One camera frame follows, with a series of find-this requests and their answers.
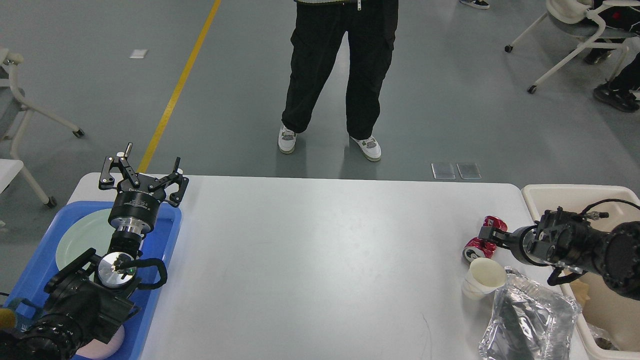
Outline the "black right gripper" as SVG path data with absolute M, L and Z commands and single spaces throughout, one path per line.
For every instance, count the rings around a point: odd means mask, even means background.
M 528 227 L 518 228 L 514 232 L 508 232 L 501 230 L 499 227 L 482 226 L 478 237 L 483 240 L 485 248 L 490 253 L 494 253 L 497 248 L 507 249 L 510 250 L 514 258 L 521 262 L 521 264 L 538 266 L 538 262 L 531 259 L 525 249 L 525 243 L 529 242 L 526 238 L 528 236 L 535 237 L 535 228 L 537 228 L 537 226 L 530 225 Z

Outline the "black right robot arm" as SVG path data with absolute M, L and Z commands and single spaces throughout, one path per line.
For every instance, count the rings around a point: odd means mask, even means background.
M 591 272 L 601 276 L 618 295 L 639 300 L 640 225 L 638 221 L 624 222 L 609 232 L 591 226 L 591 220 L 607 216 L 594 211 L 593 203 L 579 213 L 558 207 L 547 209 L 529 227 L 508 232 L 484 226 L 478 237 L 509 249 L 522 264 L 553 267 L 547 279 L 551 286 L 571 283 Z

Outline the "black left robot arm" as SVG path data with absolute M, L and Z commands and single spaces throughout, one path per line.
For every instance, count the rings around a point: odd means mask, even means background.
M 189 178 L 180 171 L 180 157 L 162 178 L 135 171 L 128 161 L 132 146 L 106 157 L 100 173 L 99 189 L 117 192 L 106 253 L 90 247 L 46 283 L 43 316 L 26 330 L 1 331 L 3 360 L 70 360 L 91 341 L 108 343 L 139 312 L 134 292 L 160 289 L 169 279 L 165 262 L 142 258 L 142 246 L 162 203 L 179 207 Z

